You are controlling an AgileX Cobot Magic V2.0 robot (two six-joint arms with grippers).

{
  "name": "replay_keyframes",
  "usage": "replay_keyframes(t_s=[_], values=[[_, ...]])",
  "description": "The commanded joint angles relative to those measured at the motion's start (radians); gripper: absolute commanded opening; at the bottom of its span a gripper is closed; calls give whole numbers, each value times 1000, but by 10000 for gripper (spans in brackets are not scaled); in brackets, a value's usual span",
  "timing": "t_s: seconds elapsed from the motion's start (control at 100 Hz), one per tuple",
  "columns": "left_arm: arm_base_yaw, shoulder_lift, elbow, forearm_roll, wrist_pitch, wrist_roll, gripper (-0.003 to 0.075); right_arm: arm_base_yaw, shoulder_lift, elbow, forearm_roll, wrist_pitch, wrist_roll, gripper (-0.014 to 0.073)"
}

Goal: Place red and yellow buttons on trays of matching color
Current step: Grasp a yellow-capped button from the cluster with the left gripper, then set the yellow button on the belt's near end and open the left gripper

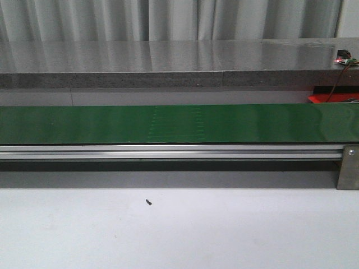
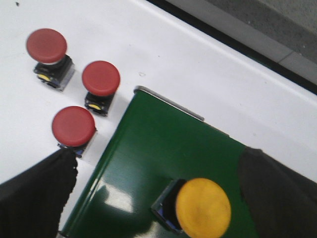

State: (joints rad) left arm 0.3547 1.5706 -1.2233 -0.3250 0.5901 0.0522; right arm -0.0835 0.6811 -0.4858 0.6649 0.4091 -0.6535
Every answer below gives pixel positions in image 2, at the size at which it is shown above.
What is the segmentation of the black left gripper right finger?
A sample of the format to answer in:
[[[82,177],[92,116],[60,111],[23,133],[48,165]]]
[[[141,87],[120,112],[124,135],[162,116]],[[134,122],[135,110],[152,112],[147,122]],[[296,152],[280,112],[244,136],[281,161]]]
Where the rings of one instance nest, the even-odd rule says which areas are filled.
[[[247,147],[238,179],[261,238],[315,238],[317,184],[260,149]]]

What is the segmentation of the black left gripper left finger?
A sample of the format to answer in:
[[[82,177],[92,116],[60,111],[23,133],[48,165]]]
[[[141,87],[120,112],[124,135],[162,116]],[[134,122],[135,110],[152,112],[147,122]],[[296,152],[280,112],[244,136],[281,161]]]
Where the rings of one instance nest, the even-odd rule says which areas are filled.
[[[0,185],[2,238],[54,238],[77,178],[70,149],[59,149]]]

